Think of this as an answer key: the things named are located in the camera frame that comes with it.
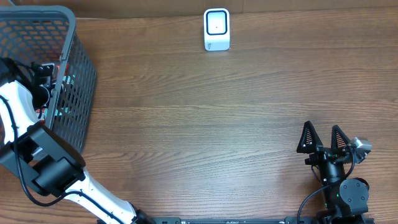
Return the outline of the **long spaghetti pasta package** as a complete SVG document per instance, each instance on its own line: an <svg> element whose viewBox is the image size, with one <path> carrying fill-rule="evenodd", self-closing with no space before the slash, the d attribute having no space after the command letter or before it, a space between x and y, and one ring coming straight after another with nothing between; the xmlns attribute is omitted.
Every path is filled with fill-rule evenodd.
<svg viewBox="0 0 398 224"><path fill-rule="evenodd" d="M39 89L39 106L36 110L38 119L44 123L49 110L50 99L54 97L55 85L60 71L59 63L44 63L34 72L35 84Z"/></svg>

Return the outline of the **teal wet wipes pack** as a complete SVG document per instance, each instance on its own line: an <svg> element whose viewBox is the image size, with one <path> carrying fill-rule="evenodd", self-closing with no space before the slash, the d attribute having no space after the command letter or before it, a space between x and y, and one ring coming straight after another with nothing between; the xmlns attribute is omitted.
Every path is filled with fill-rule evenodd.
<svg viewBox="0 0 398 224"><path fill-rule="evenodd" d="M60 118L66 114L73 113L73 105L76 102L76 97L73 96L73 77L65 75L62 80L60 92L57 101L57 107L55 109L55 117Z"/></svg>

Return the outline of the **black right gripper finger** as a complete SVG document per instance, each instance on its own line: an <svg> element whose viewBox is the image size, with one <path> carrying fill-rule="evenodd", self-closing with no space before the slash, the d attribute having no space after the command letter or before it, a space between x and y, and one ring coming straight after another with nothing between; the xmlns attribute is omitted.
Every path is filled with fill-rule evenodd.
<svg viewBox="0 0 398 224"><path fill-rule="evenodd" d="M350 139L341 130L341 128L338 125L334 125L332 127L332 131L331 131L331 148L332 149L342 149L349 142L350 142Z"/></svg>
<svg viewBox="0 0 398 224"><path fill-rule="evenodd" d="M317 132L311 121L306 121L303 126L302 135L297 146L297 153L311 154L323 147Z"/></svg>

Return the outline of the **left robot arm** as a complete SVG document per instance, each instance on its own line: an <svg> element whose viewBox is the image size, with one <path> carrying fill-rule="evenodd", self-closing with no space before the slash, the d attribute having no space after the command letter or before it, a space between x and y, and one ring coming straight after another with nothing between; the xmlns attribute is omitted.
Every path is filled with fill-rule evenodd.
<svg viewBox="0 0 398 224"><path fill-rule="evenodd" d="M38 206L67 199L97 216L98 223L153 223L97 182L81 154L40 120L52 97L53 69L1 58L1 165Z"/></svg>

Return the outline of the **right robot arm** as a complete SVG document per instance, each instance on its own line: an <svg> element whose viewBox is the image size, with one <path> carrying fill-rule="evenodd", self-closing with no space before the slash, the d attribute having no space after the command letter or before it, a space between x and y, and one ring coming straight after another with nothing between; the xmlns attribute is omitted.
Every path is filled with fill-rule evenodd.
<svg viewBox="0 0 398 224"><path fill-rule="evenodd" d="M306 165L311 167L321 187L307 196L299 206L296 223L373 223L368 212L370 185L359 177L351 178L355 165L362 163L373 145L366 138L350 139L337 125L331 130L331 146L325 147L313 124L306 121L297 152L308 154ZM302 218L306 203L322 193L326 209L311 218Z"/></svg>

